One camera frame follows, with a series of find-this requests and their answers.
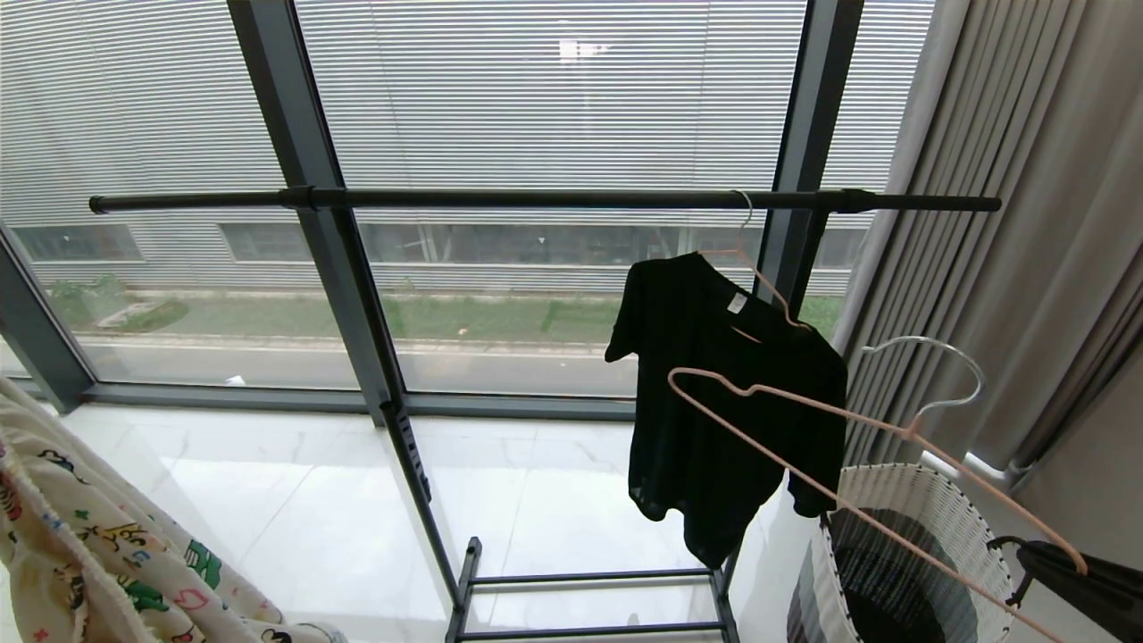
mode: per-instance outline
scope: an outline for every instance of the pink clothes hanger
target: pink clothes hanger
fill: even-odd
[[[917,416],[913,418],[912,423],[910,423],[909,427],[906,427],[906,428],[895,427],[895,426],[889,425],[887,423],[881,423],[880,420],[874,420],[872,418],[868,418],[868,417],[862,416],[860,413],[854,413],[854,412],[847,411],[845,409],[839,409],[837,407],[833,407],[833,405],[830,405],[830,404],[825,404],[825,403],[818,402],[816,400],[810,400],[808,397],[804,397],[804,396],[800,396],[800,395],[797,395],[797,394],[793,394],[793,393],[790,393],[790,392],[785,392],[785,391],[782,391],[782,389],[777,389],[777,388],[774,388],[774,387],[768,387],[766,385],[753,385],[750,388],[742,389],[742,388],[738,388],[737,386],[735,386],[729,380],[727,380],[720,373],[716,373],[713,371],[706,371],[706,370],[703,370],[703,369],[690,369],[690,368],[687,368],[687,367],[677,367],[677,368],[672,369],[670,373],[668,373],[666,380],[668,380],[668,384],[671,386],[671,388],[674,391],[674,393],[678,394],[682,400],[687,401],[692,407],[694,407],[695,409],[702,411],[706,417],[709,417],[710,419],[714,420],[716,423],[718,423],[719,425],[721,425],[722,427],[725,427],[727,431],[729,431],[734,435],[736,435],[740,439],[742,439],[743,441],[745,441],[748,444],[750,444],[751,447],[753,447],[754,449],[757,449],[758,451],[760,451],[762,455],[765,455],[770,460],[774,460],[775,463],[777,463],[782,467],[786,468],[790,472],[791,475],[798,476],[799,479],[801,479],[802,481],[805,481],[807,484],[809,484],[810,487],[813,487],[814,489],[816,489],[818,492],[821,492],[821,493],[825,495],[826,497],[831,498],[833,501],[836,501],[838,504],[839,507],[844,507],[846,509],[849,509],[857,517],[860,517],[861,520],[865,521],[866,523],[869,523],[871,527],[873,527],[874,529],[877,529],[878,531],[880,531],[885,536],[887,536],[890,539],[897,541],[900,545],[904,546],[906,549],[909,549],[910,552],[912,552],[917,556],[920,556],[922,560],[925,560],[930,565],[937,568],[938,570],[941,570],[942,572],[944,572],[945,574],[948,574],[950,578],[952,578],[953,580],[957,580],[958,582],[960,582],[964,586],[968,587],[973,592],[976,592],[977,594],[980,594],[981,596],[983,596],[985,600],[988,600],[990,603],[992,603],[996,606],[1000,608],[1001,610],[1008,612],[1009,614],[1012,614],[1013,617],[1015,617],[1021,622],[1028,625],[1029,627],[1031,627],[1036,632],[1039,632],[1040,634],[1042,634],[1044,636],[1046,636],[1048,640],[1054,641],[1055,643],[1063,643],[1063,641],[1058,636],[1052,634],[1050,632],[1048,632],[1047,629],[1045,629],[1039,624],[1037,624],[1037,622],[1032,621],[1031,619],[1029,619],[1028,617],[1021,614],[1014,608],[1012,608],[1010,605],[1006,604],[1004,602],[1004,600],[998,598],[998,597],[989,594],[984,588],[982,588],[975,581],[973,581],[973,580],[970,580],[968,578],[965,578],[962,574],[960,574],[956,570],[952,570],[951,568],[949,568],[948,565],[945,565],[941,561],[937,561],[936,558],[934,558],[933,556],[930,556],[927,552],[925,552],[924,549],[917,547],[912,542],[905,540],[904,538],[902,538],[901,536],[898,536],[896,532],[894,532],[892,529],[885,527],[884,524],[881,524],[880,522],[878,522],[876,519],[873,519],[872,516],[870,516],[865,512],[862,512],[861,509],[858,509],[857,507],[854,507],[852,504],[847,503],[846,500],[842,500],[841,498],[838,498],[838,496],[836,493],[833,493],[830,490],[825,489],[825,487],[823,487],[821,483],[818,483],[817,481],[815,481],[813,477],[804,474],[800,469],[798,469],[797,467],[793,467],[792,465],[790,465],[789,463],[786,463],[785,460],[783,460],[781,457],[778,457],[776,453],[774,453],[769,449],[767,449],[767,448],[762,447],[761,444],[759,444],[758,441],[751,439],[749,435],[746,435],[744,432],[742,432],[742,429],[735,427],[734,425],[732,425],[730,423],[728,423],[727,420],[725,420],[721,416],[719,416],[718,413],[711,411],[703,403],[698,402],[697,400],[695,400],[694,397],[692,397],[689,394],[687,394],[686,392],[684,392],[682,388],[679,387],[679,384],[676,381],[676,379],[678,378],[678,376],[695,376],[695,377],[704,378],[704,379],[708,379],[708,380],[714,380],[714,381],[721,384],[730,393],[733,393],[733,394],[735,394],[737,396],[741,396],[741,397],[750,397],[750,396],[752,396],[752,395],[754,395],[756,393],[759,393],[759,392],[761,392],[761,393],[768,393],[768,394],[772,394],[772,395],[784,397],[786,400],[792,400],[794,402],[798,402],[798,403],[801,403],[801,404],[805,404],[805,405],[808,405],[808,407],[813,407],[814,409],[820,409],[820,410],[829,412],[829,413],[834,413],[837,416],[841,416],[841,417],[847,418],[849,420],[856,420],[856,421],[860,421],[860,423],[865,423],[866,425],[870,425],[870,426],[877,427],[879,429],[886,431],[886,432],[888,432],[888,433],[890,433],[890,434],[893,434],[893,435],[895,435],[895,436],[897,436],[897,437],[900,437],[900,439],[902,439],[904,441],[916,443],[916,444],[920,445],[922,449],[925,449],[926,451],[928,451],[929,453],[932,453],[932,455],[936,456],[937,458],[940,458],[941,460],[943,460],[949,466],[951,466],[954,469],[957,469],[962,476],[966,476],[966,477],[973,480],[974,482],[976,482],[976,484],[981,485],[986,492],[989,492],[992,496],[994,496],[1004,505],[1006,505],[1007,507],[1009,507],[1010,509],[1013,509],[1014,512],[1016,512],[1017,514],[1020,514],[1021,516],[1023,516],[1026,521],[1029,521],[1030,523],[1032,523],[1033,525],[1036,525],[1039,530],[1041,530],[1048,537],[1049,540],[1052,540],[1053,542],[1055,542],[1057,546],[1060,546],[1061,549],[1063,549],[1068,554],[1068,556],[1076,564],[1076,571],[1078,573],[1080,573],[1080,574],[1085,574],[1086,576],[1087,574],[1087,563],[1084,561],[1084,556],[1080,555],[1080,553],[1070,542],[1068,542],[1066,540],[1064,540],[1063,537],[1061,537],[1058,533],[1056,533],[1050,528],[1048,528],[1048,525],[1046,525],[1042,521],[1040,521],[1039,519],[1037,519],[1036,516],[1033,516],[1028,509],[1024,509],[1018,503],[1016,503],[1012,498],[1005,496],[1004,493],[997,491],[993,487],[991,487],[990,484],[988,484],[986,482],[984,482],[984,480],[982,480],[975,473],[973,473],[967,467],[965,467],[964,464],[961,464],[960,461],[953,459],[951,456],[949,456],[945,452],[941,451],[935,445],[933,445],[933,443],[928,442],[927,440],[925,440],[924,437],[921,437],[920,435],[917,434],[917,429],[920,426],[920,417],[926,411],[929,411],[932,409],[938,409],[938,408],[960,407],[962,404],[968,404],[968,403],[973,402],[976,399],[976,396],[980,395],[981,391],[984,387],[984,373],[983,373],[983,371],[981,371],[981,368],[976,364],[976,362],[974,362],[970,357],[968,357],[967,355],[965,355],[960,349],[958,349],[958,348],[956,348],[956,347],[953,347],[951,345],[948,345],[945,343],[942,343],[940,340],[934,340],[932,338],[925,338],[925,337],[919,337],[919,336],[905,336],[905,337],[901,337],[901,338],[894,338],[894,339],[892,339],[892,340],[889,340],[889,341],[887,341],[885,344],[881,344],[880,346],[877,346],[877,347],[865,347],[865,348],[862,349],[862,352],[863,353],[877,353],[877,352],[882,351],[882,349],[885,349],[885,348],[887,348],[889,346],[893,346],[893,345],[896,345],[896,344],[902,344],[902,343],[910,343],[910,341],[912,341],[912,343],[924,343],[924,344],[928,344],[928,345],[932,345],[932,346],[936,346],[936,347],[942,348],[944,351],[952,352],[956,355],[958,355],[961,359],[964,359],[968,363],[969,368],[972,369],[973,375],[976,376],[976,391],[973,392],[973,394],[970,396],[961,399],[961,400],[941,401],[941,402],[934,402],[934,403],[925,405],[920,410],[920,412],[917,413]]]
[[[746,252],[743,251],[742,234],[746,230],[746,225],[750,223],[750,219],[754,217],[754,203],[753,201],[750,200],[750,194],[743,192],[742,190],[730,190],[730,191],[742,194],[742,198],[746,199],[746,207],[750,208],[749,211],[746,212],[746,219],[743,220],[742,225],[738,226],[738,236],[735,239],[734,248],[728,250],[698,250],[698,254],[703,256],[720,255],[720,254],[729,254],[737,256],[738,259],[743,263],[743,265],[745,265],[746,267],[749,267],[751,271],[754,272],[754,276],[758,276],[758,282],[766,286],[766,289],[774,295],[774,298],[777,299],[778,303],[782,304],[782,312],[785,314],[786,324],[790,324],[791,327],[794,328],[813,330],[808,324],[802,324],[801,321],[796,321],[790,316],[790,304],[786,303],[785,297],[783,297],[782,294],[778,292],[778,289],[774,287],[774,283],[770,283],[769,279],[762,275],[762,273],[758,270],[754,263],[750,260],[750,256],[748,256]],[[737,329],[735,329],[735,331],[744,336],[746,339],[753,340],[756,343],[758,341],[757,339],[751,338],[750,336],[743,333],[742,331],[738,331]]]

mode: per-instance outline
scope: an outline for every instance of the black t-shirt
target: black t-shirt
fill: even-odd
[[[671,508],[682,512],[687,548],[716,568],[742,540],[783,472],[676,395],[668,372],[676,367],[706,369],[742,388],[769,385],[844,407],[846,365],[821,335],[791,327],[781,310],[740,288],[697,252],[631,266],[605,360],[632,353],[639,355],[639,380],[628,474],[631,498],[653,521],[663,520]],[[678,383],[837,491],[845,418],[767,393],[738,397],[709,379],[679,376]],[[802,516],[836,508],[797,476],[791,475],[789,489]]]

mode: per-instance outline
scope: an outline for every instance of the road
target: road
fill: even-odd
[[[251,387],[358,388],[344,349],[82,344],[104,381],[221,385],[241,376]],[[410,391],[523,395],[633,396],[634,360],[599,355],[400,352]],[[2,347],[0,364],[16,364]]]

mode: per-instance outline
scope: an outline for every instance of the white clothing tag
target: white clothing tag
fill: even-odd
[[[746,295],[742,292],[734,292],[734,298],[730,299],[730,305],[726,306],[726,308],[737,314],[742,312],[742,306],[744,305],[746,305]]]

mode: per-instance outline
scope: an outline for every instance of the green lawn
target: green lawn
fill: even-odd
[[[399,339],[605,344],[618,312],[614,297],[383,296]],[[95,330],[91,295],[56,302],[73,331]],[[801,319],[831,337],[841,297],[806,297]],[[313,297],[187,297],[171,299],[117,332],[186,336],[336,338],[329,303]]]

